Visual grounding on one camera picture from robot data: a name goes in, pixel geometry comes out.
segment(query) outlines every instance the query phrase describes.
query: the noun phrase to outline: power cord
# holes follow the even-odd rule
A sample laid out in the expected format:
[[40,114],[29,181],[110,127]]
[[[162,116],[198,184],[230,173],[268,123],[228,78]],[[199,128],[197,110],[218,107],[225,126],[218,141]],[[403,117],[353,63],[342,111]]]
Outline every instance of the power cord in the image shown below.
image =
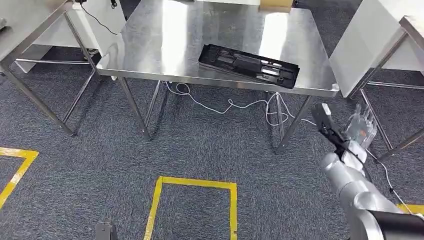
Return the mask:
[[118,3],[116,0],[111,0],[110,2],[111,2],[112,9],[115,9],[118,6]]
[[390,182],[390,179],[389,179],[389,172],[387,171],[387,167],[381,161],[379,161],[379,159],[376,156],[374,156],[368,149],[366,149],[366,152],[369,153],[369,155],[374,159],[376,163],[380,164],[384,168],[385,179],[387,180],[388,186],[390,187],[389,192],[393,193],[396,196],[399,202],[402,203],[402,205],[406,208],[406,210],[408,210],[410,214],[413,214],[412,211],[409,209],[408,205],[405,204],[405,202],[402,200],[402,198],[393,188],[392,183]]
[[107,26],[105,26],[105,25],[103,25],[95,16],[93,16],[93,15],[91,15],[85,8],[84,8],[84,6],[83,6],[83,3],[82,2],[80,2],[79,3],[80,5],[81,5],[81,8],[82,8],[82,10],[84,10],[84,12],[86,13],[86,14],[88,14],[88,15],[90,15],[90,17],[92,17],[92,18],[94,18],[97,22],[98,22],[98,24],[100,24],[101,26],[103,26],[103,27],[105,27],[111,34],[113,34],[113,35],[118,35],[117,33],[114,33],[113,31],[111,31],[110,29],[109,29],[109,27],[107,27]]
[[[289,108],[287,107],[287,105],[286,105],[286,103],[284,102],[284,99],[283,99],[283,97],[279,94],[279,93],[274,93],[269,99],[268,99],[268,101],[267,100],[258,100],[258,101],[254,101],[254,102],[252,102],[252,103],[249,103],[249,104],[247,104],[246,106],[239,106],[239,105],[236,105],[236,104],[234,104],[233,103],[233,100],[232,99],[228,99],[228,103],[229,103],[229,106],[225,109],[225,111],[218,111],[218,110],[215,110],[215,109],[213,109],[213,108],[210,108],[210,107],[208,107],[208,106],[206,106],[206,105],[204,105],[203,103],[201,103],[201,102],[198,102],[192,95],[191,95],[191,90],[190,90],[190,87],[187,85],[187,84],[185,84],[185,83],[177,83],[177,85],[175,86],[175,89],[176,89],[176,91],[173,91],[171,88],[170,88],[170,86],[169,86],[169,84],[168,84],[168,82],[167,81],[165,81],[165,83],[166,83],[166,87],[168,88],[168,90],[171,92],[171,93],[173,93],[173,94],[176,94],[176,95],[180,95],[180,96],[189,96],[192,100],[193,100],[193,102],[195,102],[196,104],[199,104],[200,106],[202,106],[202,107],[204,107],[205,109],[208,109],[208,110],[211,110],[211,111],[213,111],[213,112],[215,112],[215,113],[217,113],[217,114],[225,114],[225,113],[227,113],[228,112],[228,110],[230,110],[231,109],[231,107],[236,107],[236,108],[239,108],[239,109],[246,109],[246,108],[248,108],[248,107],[250,107],[250,106],[252,106],[252,105],[254,105],[254,104],[257,104],[257,103],[261,103],[261,102],[264,102],[264,103],[266,103],[266,109],[265,109],[265,118],[266,118],[266,122],[269,124],[269,125],[271,125],[271,126],[278,126],[279,124],[272,124],[271,122],[270,122],[270,120],[268,119],[268,115],[273,115],[273,114],[278,114],[278,112],[268,112],[269,111],[269,109],[270,109],[270,101],[274,98],[274,97],[276,97],[276,98],[280,98],[281,99],[281,101],[282,101],[282,104],[284,105],[284,107],[285,107],[285,110],[287,111],[287,113],[284,113],[284,112],[282,112],[281,114],[282,115],[284,115],[285,116],[285,119],[282,121],[283,123],[284,122],[286,122],[288,119],[289,119],[289,116],[290,117],[292,117],[292,118],[295,118],[295,116],[293,116],[291,113],[290,113],[290,111],[289,111]],[[180,85],[183,85],[183,86],[185,86],[186,88],[187,88],[187,92],[183,92],[183,91],[181,91],[181,90],[179,90],[178,89],[178,86],[180,86]],[[302,121],[305,121],[305,122],[308,122],[308,123],[310,123],[310,124],[312,124],[312,125],[314,125],[314,126],[316,126],[316,124],[315,123],[313,123],[312,121],[309,121],[308,119],[302,119]]]

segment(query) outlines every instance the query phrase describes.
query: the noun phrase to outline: table leg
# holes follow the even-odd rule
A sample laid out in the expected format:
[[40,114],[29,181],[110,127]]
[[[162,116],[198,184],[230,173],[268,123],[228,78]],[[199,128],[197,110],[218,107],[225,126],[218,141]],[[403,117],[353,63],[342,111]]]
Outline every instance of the table leg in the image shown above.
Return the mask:
[[392,88],[398,88],[398,89],[424,90],[424,86],[399,84],[399,83],[391,83],[391,82],[380,82],[380,81],[369,81],[367,85],[392,87]]
[[149,125],[150,116],[152,115],[153,107],[155,106],[156,98],[158,97],[159,88],[161,86],[162,81],[157,81],[156,88],[153,92],[153,96],[151,97],[150,105],[148,106],[147,115],[144,121],[146,126]]
[[77,32],[77,29],[75,28],[74,24],[71,21],[71,18],[69,17],[68,13],[65,12],[64,17],[66,19],[66,22],[70,28],[70,31],[72,32],[74,38],[76,39],[76,41],[78,42],[79,47],[82,50],[82,53],[84,54],[84,56],[87,58],[88,63],[90,63],[91,67],[95,70],[95,72],[97,73],[98,76],[100,76],[99,71],[96,67],[96,64],[94,63],[94,61],[92,60],[92,57],[90,56],[90,53],[87,51],[87,49],[84,47],[83,41],[81,40],[80,35]]
[[284,126],[283,126],[283,116],[282,116],[282,111],[281,111],[281,99],[280,99],[280,93],[279,92],[276,92],[275,98],[277,100],[279,138],[280,138],[280,141],[283,141]]
[[134,112],[135,119],[140,125],[141,132],[143,133],[143,137],[146,140],[150,140],[149,132],[146,128],[146,125],[143,121],[142,115],[140,114],[140,110],[137,107],[136,101],[134,101],[133,94],[131,93],[130,87],[128,86],[128,82],[124,77],[119,76],[118,81],[120,82],[122,89],[125,93],[126,99],[128,100],[129,105],[131,106],[132,111]]
[[352,97],[355,95],[355,93],[363,89],[368,82],[371,80],[371,78],[376,74],[377,71],[379,71],[384,64],[387,63],[387,61],[393,56],[393,54],[396,52],[396,50],[401,46],[401,44],[408,38],[408,34],[404,32],[402,36],[400,36],[399,40],[393,45],[393,47],[388,51],[388,53],[380,60],[380,62],[377,64],[377,66],[360,82],[358,85],[353,88],[353,90],[349,94],[349,98],[352,99]]
[[306,113],[309,109],[309,106],[311,105],[313,99],[314,99],[314,97],[310,96],[310,95],[306,97],[305,101],[302,104],[302,107],[300,108],[299,112],[297,113],[297,115],[294,118],[293,122],[291,123],[290,127],[288,127],[288,130],[285,133],[283,139],[281,140],[278,148],[275,150],[276,154],[280,154],[280,153],[283,152],[284,147],[289,142],[289,138],[292,136],[293,132],[295,131],[296,127],[298,126],[298,124],[300,123],[302,118],[306,115]]
[[69,136],[76,136],[76,134],[71,131],[64,122],[62,122],[52,110],[19,78],[17,78],[12,71],[7,66],[2,65],[2,69],[4,69],[4,74],[6,74],[7,78],[12,81],[16,86],[22,90],[22,92],[27,95],[34,103],[41,108],[43,112],[45,112],[59,127],[63,129],[63,131]]
[[386,152],[378,160],[379,161],[383,161],[383,160],[387,159],[388,157],[393,156],[393,155],[399,153],[404,148],[408,147],[409,145],[411,145],[413,142],[417,141],[422,136],[424,136],[424,128],[422,128],[421,130],[419,130],[418,132],[416,132],[414,135],[408,137],[406,140],[402,141],[397,147],[395,147],[395,148],[389,150],[388,152]]
[[371,102],[368,99],[367,95],[365,94],[365,91],[361,88],[359,89],[360,94],[362,95],[363,101],[365,102],[365,104],[369,107],[369,110],[371,111],[372,115],[374,116],[375,119],[375,123],[377,124],[377,129],[381,134],[381,137],[383,138],[384,144],[387,147],[388,150],[392,150],[393,146],[389,141],[389,138],[386,135],[386,132],[383,129],[382,123],[380,122],[379,118],[376,115],[376,112],[374,111],[373,106],[371,106]]
[[83,95],[84,91],[86,90],[87,86],[89,85],[90,81],[92,80],[94,74],[96,73],[96,71],[93,69],[91,71],[90,76],[85,80],[84,85],[82,85],[81,89],[79,90],[78,94],[76,95],[76,97],[73,99],[72,105],[70,106],[70,108],[68,109],[68,111],[65,114],[65,117],[63,118],[63,122],[66,123],[69,119],[69,117],[71,116],[72,112],[75,109],[75,106],[78,104],[78,102],[80,101],[81,96]]

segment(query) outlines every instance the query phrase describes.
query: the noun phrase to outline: black cable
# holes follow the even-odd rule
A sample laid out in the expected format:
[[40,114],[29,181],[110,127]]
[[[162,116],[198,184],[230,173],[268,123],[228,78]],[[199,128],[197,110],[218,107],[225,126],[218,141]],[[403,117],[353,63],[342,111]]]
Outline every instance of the black cable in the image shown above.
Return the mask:
[[90,15],[92,18],[94,18],[97,22],[98,22],[98,24],[100,24],[100,25],[102,25],[103,27],[105,27],[111,34],[113,34],[113,35],[118,35],[117,33],[114,33],[113,31],[111,31],[110,29],[109,29],[109,27],[107,27],[107,26],[105,26],[105,25],[103,25],[102,23],[100,23],[100,21],[95,17],[95,16],[93,16],[93,15],[91,15],[84,7],[83,7],[83,3],[82,2],[80,2],[80,4],[81,4],[81,8],[84,10],[84,12],[86,13],[86,14],[88,14],[88,15]]
[[358,155],[356,155],[354,152],[352,152],[349,148],[346,148],[346,151],[348,151],[349,153],[351,153],[353,156],[355,156],[356,159],[358,159],[358,161],[360,162],[360,164],[362,164],[362,168],[363,168],[363,172],[365,173],[365,177],[368,179],[368,181],[370,183],[373,183],[373,180],[371,179],[371,175],[368,172],[367,167],[365,166],[365,163],[358,157]]
[[115,7],[118,6],[116,0],[111,0],[110,2],[112,3],[112,9],[115,9]]

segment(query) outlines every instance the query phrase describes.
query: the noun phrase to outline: yellow tape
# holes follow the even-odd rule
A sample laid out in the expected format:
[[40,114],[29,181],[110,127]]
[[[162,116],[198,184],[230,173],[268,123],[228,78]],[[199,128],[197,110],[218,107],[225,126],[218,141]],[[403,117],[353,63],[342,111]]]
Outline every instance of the yellow tape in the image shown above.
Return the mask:
[[25,158],[22,165],[20,165],[19,169],[13,175],[12,179],[9,181],[9,183],[7,183],[6,187],[0,193],[0,209],[3,207],[3,204],[5,204],[9,195],[12,193],[13,189],[15,189],[16,185],[24,176],[25,172],[33,163],[38,154],[38,151],[0,147],[0,156]]
[[153,200],[151,201],[150,214],[148,215],[146,230],[144,234],[144,240],[150,240],[153,233],[153,226],[155,224],[156,211],[158,210],[159,198],[162,192],[162,177],[160,176],[156,181],[156,187],[154,188]]
[[[407,206],[412,213],[424,215],[424,205],[407,204]],[[406,214],[410,213],[403,204],[398,204],[397,207],[400,208]]]
[[150,214],[143,240],[150,240],[155,224],[156,211],[158,210],[159,198],[161,197],[162,184],[179,184],[187,186],[198,186],[207,188],[220,188],[229,190],[229,230],[230,239],[237,240],[237,184],[223,181],[209,181],[179,177],[160,176],[156,181],[153,200],[151,202]]

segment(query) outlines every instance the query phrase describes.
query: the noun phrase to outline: black tray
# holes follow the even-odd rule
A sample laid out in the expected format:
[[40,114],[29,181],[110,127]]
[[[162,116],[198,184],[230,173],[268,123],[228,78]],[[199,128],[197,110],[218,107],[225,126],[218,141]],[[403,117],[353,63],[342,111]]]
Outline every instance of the black tray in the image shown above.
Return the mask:
[[295,87],[300,70],[296,64],[213,44],[203,46],[198,61],[204,67],[288,89]]

